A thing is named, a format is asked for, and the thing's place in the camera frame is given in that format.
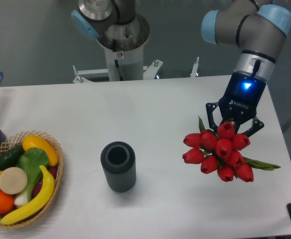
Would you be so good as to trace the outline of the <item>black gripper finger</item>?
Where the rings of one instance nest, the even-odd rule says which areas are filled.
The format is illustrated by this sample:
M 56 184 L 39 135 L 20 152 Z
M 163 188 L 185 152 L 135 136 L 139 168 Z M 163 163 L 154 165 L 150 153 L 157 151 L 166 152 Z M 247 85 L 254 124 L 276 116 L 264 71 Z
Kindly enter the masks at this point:
M 243 132 L 243 134 L 246 135 L 247 137 L 250 137 L 259 130 L 261 130 L 263 127 L 264 123 L 261 120 L 259 120 L 258 117 L 254 117 L 252 118 L 252 126 L 248 130 Z
M 217 133 L 217 129 L 222 122 L 222 117 L 219 109 L 219 103 L 206 103 L 206 112 L 207 112 L 207 119 L 209 128 Z

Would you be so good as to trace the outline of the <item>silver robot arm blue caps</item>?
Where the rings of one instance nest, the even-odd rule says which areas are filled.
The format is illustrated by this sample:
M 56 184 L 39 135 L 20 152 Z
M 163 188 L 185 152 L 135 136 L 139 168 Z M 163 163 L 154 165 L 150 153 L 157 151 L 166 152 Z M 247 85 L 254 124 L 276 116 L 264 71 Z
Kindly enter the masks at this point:
M 146 77 L 143 54 L 150 29 L 147 20 L 136 13 L 135 1 L 81 0 L 71 19 L 79 32 L 103 47 L 111 81 Z M 236 0 L 226 10 L 206 13 L 202 38 L 242 50 L 223 97 L 206 104 L 209 127 L 215 133 L 221 130 L 213 118 L 215 109 L 236 128 L 251 121 L 247 136 L 263 128 L 256 116 L 257 105 L 290 28 L 291 12 L 272 0 Z

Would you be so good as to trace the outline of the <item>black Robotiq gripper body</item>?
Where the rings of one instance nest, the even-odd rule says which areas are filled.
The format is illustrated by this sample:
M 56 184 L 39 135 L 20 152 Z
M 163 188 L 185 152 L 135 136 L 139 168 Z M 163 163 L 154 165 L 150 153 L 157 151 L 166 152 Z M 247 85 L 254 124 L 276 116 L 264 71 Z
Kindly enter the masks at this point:
M 219 100 L 222 123 L 232 119 L 239 127 L 256 117 L 257 105 L 265 89 L 266 82 L 250 78 L 242 73 L 233 73 L 223 97 Z

